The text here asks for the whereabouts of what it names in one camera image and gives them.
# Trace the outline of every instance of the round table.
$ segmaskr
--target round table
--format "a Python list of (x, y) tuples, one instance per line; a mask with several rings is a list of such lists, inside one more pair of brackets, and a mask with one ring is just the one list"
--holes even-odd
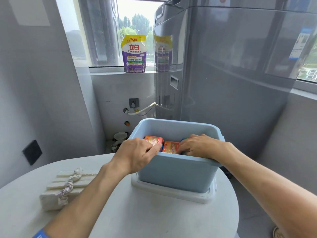
[[(32, 237), (58, 212), (41, 209), (39, 195), (61, 170), (95, 171), (113, 154), (62, 160), (37, 168), (0, 189), (0, 237)], [(180, 200), (131, 186), (131, 175), (115, 188), (90, 237), (234, 238), (239, 222), (236, 194), (225, 174), (216, 173), (209, 204)]]

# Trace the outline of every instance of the wall socket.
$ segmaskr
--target wall socket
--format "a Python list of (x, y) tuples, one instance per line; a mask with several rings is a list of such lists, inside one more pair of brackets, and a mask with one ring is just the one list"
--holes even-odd
[(129, 105), (130, 108), (139, 108), (139, 99), (138, 98), (129, 98)]

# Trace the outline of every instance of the purple detergent bag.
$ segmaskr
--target purple detergent bag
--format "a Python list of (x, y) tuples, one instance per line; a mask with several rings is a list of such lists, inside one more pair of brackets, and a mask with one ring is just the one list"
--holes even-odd
[(146, 36), (125, 35), (121, 43), (124, 71), (143, 73), (146, 66)]

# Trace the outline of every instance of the blue storage box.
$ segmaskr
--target blue storage box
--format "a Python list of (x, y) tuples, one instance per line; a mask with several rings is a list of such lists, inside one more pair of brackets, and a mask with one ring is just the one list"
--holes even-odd
[[(165, 119), (141, 120), (129, 139), (151, 135), (162, 137), (164, 141), (180, 142), (191, 134), (206, 134), (224, 141), (220, 129), (214, 125)], [(138, 175), (143, 182), (205, 193), (219, 166), (220, 163), (211, 159), (159, 152)]]

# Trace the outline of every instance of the sticker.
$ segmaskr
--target sticker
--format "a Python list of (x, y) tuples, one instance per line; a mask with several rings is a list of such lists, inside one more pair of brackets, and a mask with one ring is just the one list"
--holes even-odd
[(301, 30), (288, 59), (295, 60), (300, 57), (301, 52), (303, 51), (311, 32), (312, 32), (311, 28), (303, 28)]

